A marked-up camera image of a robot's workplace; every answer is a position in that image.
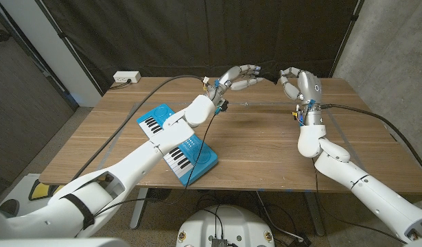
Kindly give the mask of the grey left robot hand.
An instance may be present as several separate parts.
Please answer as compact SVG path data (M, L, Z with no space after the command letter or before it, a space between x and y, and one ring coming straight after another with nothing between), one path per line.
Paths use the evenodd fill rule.
M207 83L208 98L217 106L222 101L222 96L228 89L241 91L260 81L258 77L261 67L245 64L231 67L218 79Z

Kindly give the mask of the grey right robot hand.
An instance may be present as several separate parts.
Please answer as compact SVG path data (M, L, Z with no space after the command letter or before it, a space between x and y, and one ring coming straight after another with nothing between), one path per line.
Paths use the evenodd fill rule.
M299 100L298 120L300 125L321 125L322 84L319 78L309 71L290 67L280 70L279 83L284 93L292 100Z

